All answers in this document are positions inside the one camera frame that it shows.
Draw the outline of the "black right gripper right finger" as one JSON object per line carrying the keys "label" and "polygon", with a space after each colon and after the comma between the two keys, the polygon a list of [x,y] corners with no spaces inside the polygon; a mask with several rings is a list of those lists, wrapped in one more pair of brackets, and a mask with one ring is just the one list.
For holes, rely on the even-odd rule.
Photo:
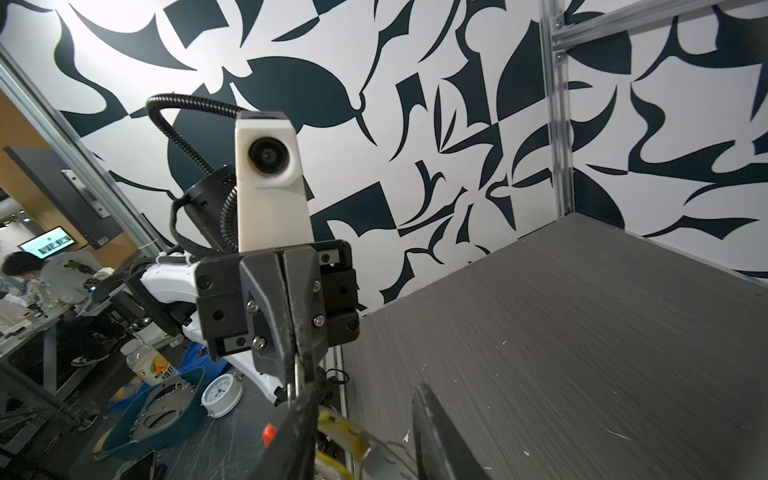
{"label": "black right gripper right finger", "polygon": [[427,384],[414,391],[412,418],[419,479],[489,478]]}

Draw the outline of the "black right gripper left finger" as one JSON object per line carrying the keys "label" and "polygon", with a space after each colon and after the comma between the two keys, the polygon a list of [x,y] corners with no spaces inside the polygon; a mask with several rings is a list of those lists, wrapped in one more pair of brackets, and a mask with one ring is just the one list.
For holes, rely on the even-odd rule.
{"label": "black right gripper left finger", "polygon": [[325,393],[324,383],[310,383],[296,399],[285,402],[285,418],[260,456],[252,479],[314,478],[319,407]]}

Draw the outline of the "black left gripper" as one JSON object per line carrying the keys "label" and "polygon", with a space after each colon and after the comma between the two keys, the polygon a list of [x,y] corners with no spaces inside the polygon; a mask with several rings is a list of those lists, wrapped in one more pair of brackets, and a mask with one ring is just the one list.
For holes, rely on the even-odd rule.
{"label": "black left gripper", "polygon": [[211,355],[252,351],[255,368],[294,382],[295,347],[315,378],[328,347],[360,334],[351,245],[330,240],[224,254],[197,263],[197,312]]}

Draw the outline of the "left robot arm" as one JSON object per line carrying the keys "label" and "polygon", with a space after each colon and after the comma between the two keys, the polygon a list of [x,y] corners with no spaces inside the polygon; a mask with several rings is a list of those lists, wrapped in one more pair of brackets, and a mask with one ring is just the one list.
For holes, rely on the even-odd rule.
{"label": "left robot arm", "polygon": [[331,348],[360,335],[351,247],[315,241],[298,161],[272,171],[240,162],[202,183],[223,195],[225,179],[238,194],[237,247],[156,257],[128,286],[162,329],[206,346],[280,404],[321,380]]}

